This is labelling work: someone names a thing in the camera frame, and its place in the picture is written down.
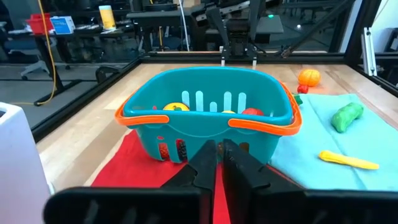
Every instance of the metal frame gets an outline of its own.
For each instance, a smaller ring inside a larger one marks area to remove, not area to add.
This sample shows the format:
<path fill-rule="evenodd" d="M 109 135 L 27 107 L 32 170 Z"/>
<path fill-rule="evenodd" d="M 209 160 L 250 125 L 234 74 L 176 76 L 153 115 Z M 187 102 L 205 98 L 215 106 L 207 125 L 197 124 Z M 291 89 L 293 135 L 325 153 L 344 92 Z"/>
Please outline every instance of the metal frame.
<path fill-rule="evenodd" d="M 341 53 L 328 54 L 312 54 L 312 53 L 291 53 L 289 57 L 265 57 L 259 55 L 257 59 L 258 64 L 346 64 L 364 75 L 366 78 L 373 81 L 375 84 L 382 86 L 385 90 L 398 96 L 398 91 L 394 86 L 388 84 L 379 77 L 370 77 L 366 75 L 360 66 L 361 63 L 361 34 L 364 27 L 371 27 L 374 16 L 380 5 L 381 0 L 363 0 L 361 9 L 354 25 L 353 33 L 349 40 L 347 51 Z M 398 62 L 397 53 L 376 54 L 376 61 L 378 63 L 396 63 Z M 132 61 L 129 65 L 124 67 L 118 73 L 112 74 L 109 78 L 94 86 L 77 99 L 73 100 L 51 117 L 42 121 L 40 124 L 32 128 L 32 132 L 36 141 L 45 137 L 48 133 L 60 126 L 68 118 L 77 113 L 89 102 L 94 100 L 97 96 L 102 94 L 105 90 L 110 88 L 118 80 L 122 79 L 131 70 L 134 70 L 142 63 L 221 63 L 220 53 L 148 53 L 141 55 L 139 58 Z M 252 59 L 249 57 L 230 57 L 226 64 L 252 64 Z"/>

